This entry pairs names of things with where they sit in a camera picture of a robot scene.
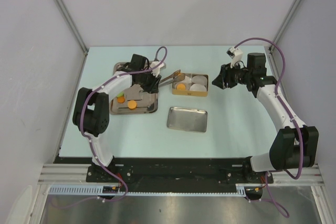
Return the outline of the steel tongs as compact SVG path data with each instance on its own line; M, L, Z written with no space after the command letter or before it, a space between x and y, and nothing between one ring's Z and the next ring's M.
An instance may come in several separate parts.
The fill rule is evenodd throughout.
M168 77L165 77L164 79L160 80L159 87L163 87L165 85L172 84L174 82L183 81L184 79L185 79L185 74L181 73L180 70L177 70L173 72L171 75L169 75Z

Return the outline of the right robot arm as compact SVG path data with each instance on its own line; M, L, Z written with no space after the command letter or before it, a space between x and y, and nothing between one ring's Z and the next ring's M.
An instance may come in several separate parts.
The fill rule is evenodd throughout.
M241 67L243 52L231 47L227 54L231 63L221 65L219 75L212 85L224 90L238 84L247 90L264 106L270 116L277 135L269 152L248 158L250 165L242 169L243 179L254 183L261 172L288 171L297 169L297 177L303 168L315 164L319 132L314 126L307 126L294 113L283 94L278 90L277 80L267 75L266 56L262 53L250 53L247 65Z

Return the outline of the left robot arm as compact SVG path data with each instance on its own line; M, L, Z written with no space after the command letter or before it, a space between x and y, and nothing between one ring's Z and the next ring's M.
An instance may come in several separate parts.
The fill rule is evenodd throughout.
M101 165L98 176L105 182L115 178L116 169L110 165L113 153L104 133L110 120L110 105L124 90L139 85L147 93L158 93L163 61L152 62L134 54L130 62L119 66L113 76L102 85L88 89L80 88L77 94L72 122L89 140L92 160Z

